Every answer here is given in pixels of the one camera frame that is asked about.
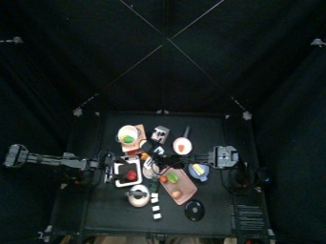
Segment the egg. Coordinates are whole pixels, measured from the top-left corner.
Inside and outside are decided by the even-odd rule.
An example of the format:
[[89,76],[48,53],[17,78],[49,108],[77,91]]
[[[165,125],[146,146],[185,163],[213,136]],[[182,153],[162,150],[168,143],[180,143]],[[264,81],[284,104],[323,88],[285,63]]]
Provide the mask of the egg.
[[181,196],[181,191],[173,191],[173,192],[170,193],[170,196],[172,196],[173,199],[178,199],[180,196]]

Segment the black enclosure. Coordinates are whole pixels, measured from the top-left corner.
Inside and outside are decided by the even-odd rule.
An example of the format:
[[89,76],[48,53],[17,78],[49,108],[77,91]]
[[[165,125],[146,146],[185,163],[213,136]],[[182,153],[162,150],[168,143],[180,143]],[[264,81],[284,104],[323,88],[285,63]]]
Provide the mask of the black enclosure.
[[[324,243],[324,13],[323,0],[1,1],[1,160],[13,143],[61,155],[78,110],[247,112],[276,239]],[[58,183],[52,168],[0,170],[0,243],[36,243]]]

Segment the pan handle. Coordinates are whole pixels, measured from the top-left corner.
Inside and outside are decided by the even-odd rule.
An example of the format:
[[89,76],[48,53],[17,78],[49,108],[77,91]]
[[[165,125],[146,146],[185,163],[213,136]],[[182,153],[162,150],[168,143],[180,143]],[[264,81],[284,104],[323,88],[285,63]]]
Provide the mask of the pan handle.
[[184,131],[184,134],[182,134],[182,137],[184,137],[184,138],[188,137],[188,131],[189,131],[189,126],[185,127],[185,131]]

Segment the floor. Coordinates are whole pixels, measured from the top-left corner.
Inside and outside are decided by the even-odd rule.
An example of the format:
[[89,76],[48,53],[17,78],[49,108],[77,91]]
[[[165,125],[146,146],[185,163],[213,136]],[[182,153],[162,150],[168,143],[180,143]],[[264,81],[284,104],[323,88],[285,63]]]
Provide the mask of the floor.
[[[68,236],[60,244],[68,243]],[[158,241],[148,240],[144,237],[134,236],[98,236],[92,244],[158,244]],[[236,238],[223,239],[199,239],[199,238],[173,238],[168,244],[236,244]]]

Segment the frying pan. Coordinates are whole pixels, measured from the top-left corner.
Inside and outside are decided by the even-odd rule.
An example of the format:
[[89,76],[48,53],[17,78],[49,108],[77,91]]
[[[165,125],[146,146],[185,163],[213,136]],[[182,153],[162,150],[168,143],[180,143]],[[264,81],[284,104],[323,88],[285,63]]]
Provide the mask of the frying pan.
[[188,131],[189,127],[185,127],[185,131],[182,134],[182,137],[178,137],[174,142],[173,142],[173,150],[178,155],[185,155],[191,152],[192,150],[192,144],[191,141],[188,140]]

